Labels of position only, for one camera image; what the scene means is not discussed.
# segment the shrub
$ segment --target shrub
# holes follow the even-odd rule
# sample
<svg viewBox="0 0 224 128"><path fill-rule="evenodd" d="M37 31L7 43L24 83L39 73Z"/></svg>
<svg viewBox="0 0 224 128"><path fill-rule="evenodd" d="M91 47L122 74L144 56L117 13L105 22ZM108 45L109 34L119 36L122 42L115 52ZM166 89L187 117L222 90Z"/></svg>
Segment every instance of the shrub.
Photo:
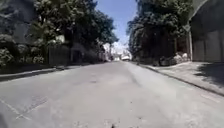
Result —
<svg viewBox="0 0 224 128"><path fill-rule="evenodd" d="M44 58L42 56L36 56L33 58L33 63L34 64L43 64Z"/></svg>
<svg viewBox="0 0 224 128"><path fill-rule="evenodd" d="M38 47L32 47L32 48L31 48L31 54L32 54L33 56L38 56L38 55L41 54L41 49L38 48Z"/></svg>
<svg viewBox="0 0 224 128"><path fill-rule="evenodd" d="M0 34L0 49L7 49L14 58L19 56L19 51L12 36Z"/></svg>
<svg viewBox="0 0 224 128"><path fill-rule="evenodd" d="M0 49L0 67L5 67L12 63L14 57L10 54L7 49Z"/></svg>
<svg viewBox="0 0 224 128"><path fill-rule="evenodd" d="M23 57L26 56L29 52L29 48L24 44L19 44L17 46L17 48L18 48L18 51L19 51L20 55L23 56Z"/></svg>

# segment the sidewalk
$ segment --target sidewalk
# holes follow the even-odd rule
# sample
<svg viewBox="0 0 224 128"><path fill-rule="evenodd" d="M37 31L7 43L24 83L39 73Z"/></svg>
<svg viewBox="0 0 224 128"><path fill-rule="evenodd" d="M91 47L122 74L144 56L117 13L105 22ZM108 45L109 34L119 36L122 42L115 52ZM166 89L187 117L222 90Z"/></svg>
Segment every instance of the sidewalk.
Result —
<svg viewBox="0 0 224 128"><path fill-rule="evenodd" d="M224 96L224 64L186 62L171 67L141 66Z"/></svg>

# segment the street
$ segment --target street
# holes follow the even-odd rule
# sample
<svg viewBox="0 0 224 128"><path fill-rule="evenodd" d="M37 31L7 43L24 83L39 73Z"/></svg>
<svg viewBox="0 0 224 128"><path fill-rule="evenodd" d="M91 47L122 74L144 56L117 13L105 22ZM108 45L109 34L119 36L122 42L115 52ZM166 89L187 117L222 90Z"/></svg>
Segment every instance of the street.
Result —
<svg viewBox="0 0 224 128"><path fill-rule="evenodd" d="M224 98L128 62L0 83L0 128L223 128Z"/></svg>

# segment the concrete wall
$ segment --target concrete wall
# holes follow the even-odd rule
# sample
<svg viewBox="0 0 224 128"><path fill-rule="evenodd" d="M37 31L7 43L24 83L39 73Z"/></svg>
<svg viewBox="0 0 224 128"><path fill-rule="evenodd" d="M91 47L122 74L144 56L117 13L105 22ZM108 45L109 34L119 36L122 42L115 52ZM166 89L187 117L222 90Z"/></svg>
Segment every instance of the concrete wall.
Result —
<svg viewBox="0 0 224 128"><path fill-rule="evenodd" d="M193 60L224 62L224 0L194 0L194 6L196 14L191 19Z"/></svg>
<svg viewBox="0 0 224 128"><path fill-rule="evenodd" d="M219 34L223 34L223 32L214 31L207 33L203 40L193 43L194 61L223 62L224 36Z"/></svg>

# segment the sky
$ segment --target sky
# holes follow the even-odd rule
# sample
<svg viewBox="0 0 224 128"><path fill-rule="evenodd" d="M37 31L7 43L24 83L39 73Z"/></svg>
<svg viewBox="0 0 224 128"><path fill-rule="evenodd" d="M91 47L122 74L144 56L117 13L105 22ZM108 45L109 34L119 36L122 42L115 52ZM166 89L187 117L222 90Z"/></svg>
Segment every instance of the sky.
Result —
<svg viewBox="0 0 224 128"><path fill-rule="evenodd" d="M115 47L124 47L129 37L126 35L127 22L132 20L136 14L135 0L97 0L97 9L114 19L114 30L119 42L114 43Z"/></svg>

